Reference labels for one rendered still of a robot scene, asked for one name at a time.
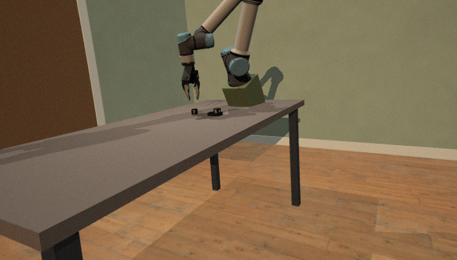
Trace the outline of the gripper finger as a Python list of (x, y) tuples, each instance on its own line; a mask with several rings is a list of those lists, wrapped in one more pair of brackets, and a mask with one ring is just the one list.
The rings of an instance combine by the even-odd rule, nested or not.
[(188, 98), (188, 100), (190, 100), (190, 96), (189, 96), (189, 85), (187, 83), (182, 83), (182, 87), (183, 87), (183, 90)]
[(200, 87), (200, 82), (199, 82), (198, 78), (196, 78), (195, 85), (193, 86), (193, 88), (196, 91), (195, 93), (196, 93), (197, 100), (199, 99), (199, 87)]

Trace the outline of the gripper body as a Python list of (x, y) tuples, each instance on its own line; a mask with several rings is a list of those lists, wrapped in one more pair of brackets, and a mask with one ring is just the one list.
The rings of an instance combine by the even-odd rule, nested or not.
[[(192, 65), (192, 64), (193, 64), (193, 65)], [(188, 63), (188, 64), (183, 64), (183, 63), (182, 63), (182, 66), (190, 66), (190, 65), (193, 66), (193, 74), (192, 74), (192, 79), (191, 79), (191, 82), (190, 82), (190, 83), (192, 83), (192, 84), (194, 84), (194, 82), (196, 81), (196, 78), (199, 79), (198, 70), (195, 70), (194, 64), (195, 64), (195, 62)]]

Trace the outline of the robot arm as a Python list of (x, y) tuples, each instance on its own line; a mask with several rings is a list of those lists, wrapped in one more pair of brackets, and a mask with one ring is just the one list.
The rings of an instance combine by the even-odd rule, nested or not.
[(248, 50), (258, 7), (262, 4), (263, 0), (223, 0), (203, 25), (194, 31), (193, 36), (188, 32), (177, 35), (181, 62), (183, 64), (194, 62), (193, 50), (214, 47), (213, 32), (241, 1), (243, 1), (243, 5), (234, 46), (221, 51), (221, 57), (227, 70), (228, 85), (230, 87), (242, 86), (251, 79), (248, 73), (250, 68), (250, 53)]

